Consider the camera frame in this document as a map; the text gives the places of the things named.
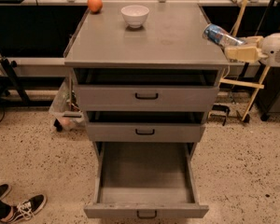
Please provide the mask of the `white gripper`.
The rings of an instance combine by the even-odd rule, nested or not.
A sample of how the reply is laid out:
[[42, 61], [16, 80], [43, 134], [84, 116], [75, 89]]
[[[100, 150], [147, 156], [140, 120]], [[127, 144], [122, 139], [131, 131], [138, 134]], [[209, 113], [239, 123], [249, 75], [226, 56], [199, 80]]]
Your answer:
[[261, 63], [270, 67], [280, 67], [280, 33], [263, 37], [261, 35], [245, 37], [246, 44], [224, 48], [229, 60], [238, 62]]

